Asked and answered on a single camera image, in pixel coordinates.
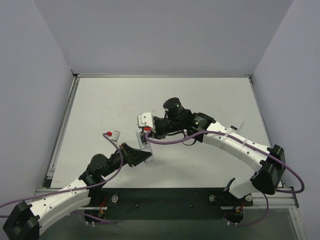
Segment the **white remote control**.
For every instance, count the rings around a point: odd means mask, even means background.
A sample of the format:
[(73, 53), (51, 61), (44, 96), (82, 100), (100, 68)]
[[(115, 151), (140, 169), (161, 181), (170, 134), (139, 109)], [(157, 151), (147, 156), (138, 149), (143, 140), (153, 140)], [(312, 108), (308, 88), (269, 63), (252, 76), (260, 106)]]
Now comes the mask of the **white remote control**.
[(138, 145), (139, 145), (140, 150), (144, 151), (144, 152), (151, 153), (151, 156), (148, 157), (146, 160), (144, 160), (144, 163), (148, 164), (148, 163), (153, 162), (155, 157), (153, 155), (153, 150), (152, 150), (151, 144), (149, 142), (147, 142), (147, 140), (145, 138), (145, 134), (143, 133), (143, 131), (141, 129), (137, 129), (135, 134), (137, 137), (137, 141), (138, 141)]

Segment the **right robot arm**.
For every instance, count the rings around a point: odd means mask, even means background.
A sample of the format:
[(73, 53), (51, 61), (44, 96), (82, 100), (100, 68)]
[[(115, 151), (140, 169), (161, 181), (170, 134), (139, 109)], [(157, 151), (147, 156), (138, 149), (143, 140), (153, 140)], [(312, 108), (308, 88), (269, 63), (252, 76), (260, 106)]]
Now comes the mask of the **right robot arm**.
[(153, 116), (150, 112), (141, 116), (141, 122), (150, 128), (150, 138), (161, 140), (185, 132), (187, 139), (217, 147), (245, 163), (253, 172), (231, 179), (226, 187), (226, 191), (237, 199), (255, 192), (275, 194), (285, 172), (282, 147), (249, 141), (213, 117), (184, 108), (177, 97), (168, 99), (163, 108), (164, 117)]

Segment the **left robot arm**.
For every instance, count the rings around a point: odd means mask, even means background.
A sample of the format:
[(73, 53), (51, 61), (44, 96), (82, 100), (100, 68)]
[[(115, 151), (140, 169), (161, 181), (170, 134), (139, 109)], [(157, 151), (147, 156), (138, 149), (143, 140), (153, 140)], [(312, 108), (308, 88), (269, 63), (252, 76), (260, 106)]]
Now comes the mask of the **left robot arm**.
[(31, 203), (19, 202), (2, 228), (10, 240), (37, 240), (51, 225), (78, 208), (100, 204), (105, 177), (113, 178), (124, 165), (135, 167), (153, 158), (150, 144), (135, 149), (122, 143), (110, 157), (98, 153), (87, 169), (66, 187)]

